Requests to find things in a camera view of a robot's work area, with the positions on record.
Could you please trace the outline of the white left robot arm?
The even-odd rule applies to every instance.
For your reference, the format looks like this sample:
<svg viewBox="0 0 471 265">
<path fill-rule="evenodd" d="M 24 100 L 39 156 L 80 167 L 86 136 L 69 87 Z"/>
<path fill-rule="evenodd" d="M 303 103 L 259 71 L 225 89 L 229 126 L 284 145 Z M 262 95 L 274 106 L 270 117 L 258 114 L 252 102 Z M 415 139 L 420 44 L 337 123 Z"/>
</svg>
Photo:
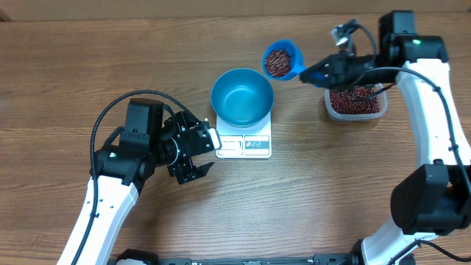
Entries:
<svg viewBox="0 0 471 265">
<path fill-rule="evenodd" d="M 132 98 L 124 126 L 93 152 L 85 200 L 59 264 L 106 264 L 145 182 L 165 166 L 179 184 L 204 177 L 212 166 L 192 157 L 222 146 L 217 130 L 181 110 L 164 119 L 165 103 Z"/>
</svg>

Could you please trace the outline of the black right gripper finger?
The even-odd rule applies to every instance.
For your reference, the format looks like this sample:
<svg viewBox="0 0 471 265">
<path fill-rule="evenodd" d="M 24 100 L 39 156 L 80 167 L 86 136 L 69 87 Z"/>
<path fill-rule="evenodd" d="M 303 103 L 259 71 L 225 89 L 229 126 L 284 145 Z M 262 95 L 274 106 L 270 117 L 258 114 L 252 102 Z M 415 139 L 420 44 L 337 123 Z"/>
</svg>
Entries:
<svg viewBox="0 0 471 265">
<path fill-rule="evenodd" d="M 312 66 L 306 68 L 304 71 L 305 72 L 320 71 L 323 74 L 325 74 L 325 76 L 330 77 L 330 64 L 331 64 L 332 57 L 333 55 L 329 55 L 325 57 L 324 59 L 320 60 L 318 63 L 315 63 Z"/>
<path fill-rule="evenodd" d="M 329 77 L 320 71 L 302 72 L 300 74 L 302 83 L 309 83 L 318 88 L 329 88 Z"/>
</svg>

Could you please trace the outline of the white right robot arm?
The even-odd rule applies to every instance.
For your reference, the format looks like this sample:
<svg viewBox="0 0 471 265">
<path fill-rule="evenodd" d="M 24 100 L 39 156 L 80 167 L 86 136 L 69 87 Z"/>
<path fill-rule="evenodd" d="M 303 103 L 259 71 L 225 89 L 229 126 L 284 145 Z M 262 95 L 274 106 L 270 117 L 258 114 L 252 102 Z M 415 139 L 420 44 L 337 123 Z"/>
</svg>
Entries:
<svg viewBox="0 0 471 265">
<path fill-rule="evenodd" d="M 470 225 L 470 144 L 450 88 L 445 42 L 419 35 L 412 11 L 395 10 L 378 22 L 373 53 L 357 56 L 351 34 L 356 21 L 331 32 L 337 54 L 300 73 L 300 80 L 332 91 L 395 84 L 406 102 L 414 132 L 417 167 L 391 195 L 391 216 L 358 241 L 346 264 L 412 264 L 413 251 Z"/>
</svg>

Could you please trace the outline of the blue plastic scoop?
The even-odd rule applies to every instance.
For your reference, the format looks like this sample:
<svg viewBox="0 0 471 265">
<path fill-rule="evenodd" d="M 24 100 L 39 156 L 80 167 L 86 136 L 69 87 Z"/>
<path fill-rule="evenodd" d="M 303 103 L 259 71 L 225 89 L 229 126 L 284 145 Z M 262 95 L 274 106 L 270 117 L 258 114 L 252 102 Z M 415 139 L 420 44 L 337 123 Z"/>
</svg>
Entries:
<svg viewBox="0 0 471 265">
<path fill-rule="evenodd" d="M 301 73 L 307 68 L 303 55 L 291 40 L 277 40 L 264 52 L 262 69 L 269 79 L 278 81 L 301 80 Z"/>
</svg>

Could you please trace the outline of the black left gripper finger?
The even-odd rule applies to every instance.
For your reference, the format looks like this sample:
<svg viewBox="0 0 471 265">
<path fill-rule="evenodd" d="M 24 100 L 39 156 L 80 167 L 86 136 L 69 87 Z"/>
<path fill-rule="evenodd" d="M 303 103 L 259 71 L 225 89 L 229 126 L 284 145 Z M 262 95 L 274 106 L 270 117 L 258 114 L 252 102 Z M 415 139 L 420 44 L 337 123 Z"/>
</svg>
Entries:
<svg viewBox="0 0 471 265">
<path fill-rule="evenodd" d="M 198 118 L 185 111 L 176 113 L 176 118 L 180 129 L 191 129 L 202 123 Z"/>
<path fill-rule="evenodd" d="M 213 165 L 214 165 L 214 162 L 206 163 L 198 167 L 193 166 L 192 173 L 191 173 L 191 180 L 196 180 L 201 177 L 205 177 Z"/>
</svg>

